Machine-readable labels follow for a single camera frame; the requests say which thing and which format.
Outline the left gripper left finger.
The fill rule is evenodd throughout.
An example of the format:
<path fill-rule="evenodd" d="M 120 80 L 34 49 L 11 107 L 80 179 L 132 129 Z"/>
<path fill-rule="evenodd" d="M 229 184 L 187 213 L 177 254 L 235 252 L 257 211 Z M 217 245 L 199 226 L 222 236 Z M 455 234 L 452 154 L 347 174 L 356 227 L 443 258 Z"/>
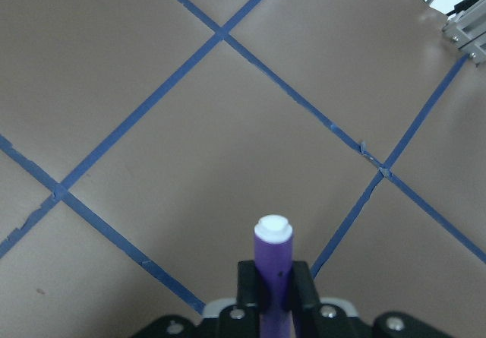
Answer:
<path fill-rule="evenodd" d="M 239 261 L 237 266 L 236 305 L 266 311 L 270 304 L 270 293 L 254 261 Z"/>

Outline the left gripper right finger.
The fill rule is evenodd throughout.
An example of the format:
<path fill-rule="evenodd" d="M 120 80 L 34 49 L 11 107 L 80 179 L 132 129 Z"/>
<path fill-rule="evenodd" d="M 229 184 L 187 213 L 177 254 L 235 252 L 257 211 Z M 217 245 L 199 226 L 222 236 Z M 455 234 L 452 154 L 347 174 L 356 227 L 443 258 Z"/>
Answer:
<path fill-rule="evenodd" d="M 293 261 L 289 285 L 291 311 L 308 311 L 320 304 L 314 279 L 305 261 Z"/>

